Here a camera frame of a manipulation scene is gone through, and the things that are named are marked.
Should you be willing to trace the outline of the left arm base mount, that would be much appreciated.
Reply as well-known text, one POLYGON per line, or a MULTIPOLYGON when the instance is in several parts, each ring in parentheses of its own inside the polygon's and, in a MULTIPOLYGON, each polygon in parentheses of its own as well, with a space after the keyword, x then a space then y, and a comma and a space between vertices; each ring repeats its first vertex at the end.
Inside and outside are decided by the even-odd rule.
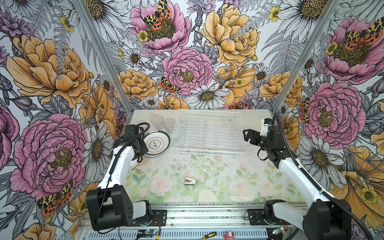
POLYGON ((152 210, 144 217, 134 219, 129 227, 164 227, 167 223, 167 210, 152 210))

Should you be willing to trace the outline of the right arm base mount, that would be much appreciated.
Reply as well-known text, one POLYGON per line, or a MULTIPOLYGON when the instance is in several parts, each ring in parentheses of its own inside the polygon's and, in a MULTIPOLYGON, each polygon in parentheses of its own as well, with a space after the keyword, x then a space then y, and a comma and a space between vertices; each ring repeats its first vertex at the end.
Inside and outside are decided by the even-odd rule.
POLYGON ((268 200, 263 209, 249 209, 245 212, 243 219, 249 221, 251 226, 287 225, 287 222, 278 219, 273 212, 273 205, 285 203, 284 200, 268 200))

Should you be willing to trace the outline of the white wire dish rack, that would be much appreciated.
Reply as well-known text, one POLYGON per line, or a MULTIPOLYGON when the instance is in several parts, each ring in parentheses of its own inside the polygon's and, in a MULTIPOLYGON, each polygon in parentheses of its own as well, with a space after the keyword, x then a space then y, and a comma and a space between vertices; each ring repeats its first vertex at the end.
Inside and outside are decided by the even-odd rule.
POLYGON ((171 148, 186 154, 237 156, 247 153, 240 112, 178 110, 171 148))

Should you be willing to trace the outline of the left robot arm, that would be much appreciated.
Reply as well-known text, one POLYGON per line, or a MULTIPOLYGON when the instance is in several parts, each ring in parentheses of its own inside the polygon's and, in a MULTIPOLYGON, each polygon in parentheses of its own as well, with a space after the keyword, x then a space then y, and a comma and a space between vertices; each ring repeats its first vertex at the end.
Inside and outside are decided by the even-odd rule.
POLYGON ((87 193, 86 204, 94 231, 106 234, 135 221, 144 226, 152 221, 149 201, 132 202, 125 190, 129 167, 148 152, 144 142, 149 123, 127 125, 125 134, 113 144, 113 155, 106 175, 95 190, 87 193))

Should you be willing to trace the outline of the lime green plastic bowl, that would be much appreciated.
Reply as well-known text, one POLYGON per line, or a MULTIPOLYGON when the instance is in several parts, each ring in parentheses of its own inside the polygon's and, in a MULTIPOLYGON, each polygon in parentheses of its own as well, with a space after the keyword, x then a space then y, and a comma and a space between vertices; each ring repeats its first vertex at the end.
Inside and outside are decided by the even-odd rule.
POLYGON ((138 165, 137 160, 131 161, 129 164, 129 170, 134 169, 138 165))

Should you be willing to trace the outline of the teal rimmed back plate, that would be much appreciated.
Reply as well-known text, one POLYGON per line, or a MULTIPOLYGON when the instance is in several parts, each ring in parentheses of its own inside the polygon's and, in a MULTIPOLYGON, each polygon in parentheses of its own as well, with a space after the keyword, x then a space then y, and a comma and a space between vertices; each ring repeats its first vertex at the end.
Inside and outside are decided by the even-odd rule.
POLYGON ((153 131, 144 137, 144 143, 147 146, 148 152, 145 157, 155 158, 164 154, 171 145, 171 138, 164 131, 153 131))

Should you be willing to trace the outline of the clear plastic glass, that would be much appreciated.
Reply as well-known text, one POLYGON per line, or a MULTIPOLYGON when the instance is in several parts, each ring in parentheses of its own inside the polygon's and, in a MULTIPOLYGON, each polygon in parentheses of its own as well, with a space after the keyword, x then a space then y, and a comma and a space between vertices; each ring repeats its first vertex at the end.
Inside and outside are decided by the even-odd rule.
POLYGON ((164 128, 168 134, 173 134, 176 121, 174 119, 164 120, 164 128))
POLYGON ((136 122, 135 125, 140 125, 142 123, 147 123, 147 121, 140 120, 140 121, 136 122))
POLYGON ((161 131, 164 127, 164 118, 160 115, 155 115, 151 118, 151 123, 155 130, 161 131))

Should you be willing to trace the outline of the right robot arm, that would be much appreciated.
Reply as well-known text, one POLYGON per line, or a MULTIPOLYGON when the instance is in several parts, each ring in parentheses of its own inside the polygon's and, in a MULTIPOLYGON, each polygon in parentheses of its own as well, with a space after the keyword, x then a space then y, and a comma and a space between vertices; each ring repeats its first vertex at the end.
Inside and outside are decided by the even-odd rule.
POLYGON ((325 190, 291 151, 284 132, 265 124, 262 131, 243 130, 244 140, 267 153, 267 160, 299 190, 308 209, 299 210, 283 200, 268 200, 263 218, 268 224, 288 223, 304 232, 309 240, 350 240, 351 207, 325 190))

